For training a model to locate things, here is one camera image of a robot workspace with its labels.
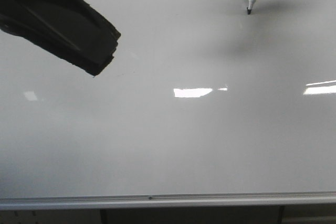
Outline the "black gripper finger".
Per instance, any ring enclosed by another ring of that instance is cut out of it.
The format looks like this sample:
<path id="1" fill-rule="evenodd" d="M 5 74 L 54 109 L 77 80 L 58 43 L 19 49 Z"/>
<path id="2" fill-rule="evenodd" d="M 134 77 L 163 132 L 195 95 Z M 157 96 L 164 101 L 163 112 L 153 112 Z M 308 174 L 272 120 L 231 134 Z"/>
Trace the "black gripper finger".
<path id="1" fill-rule="evenodd" d="M 84 0 L 1 0 L 1 30 L 92 76 L 111 63 L 121 36 Z"/>

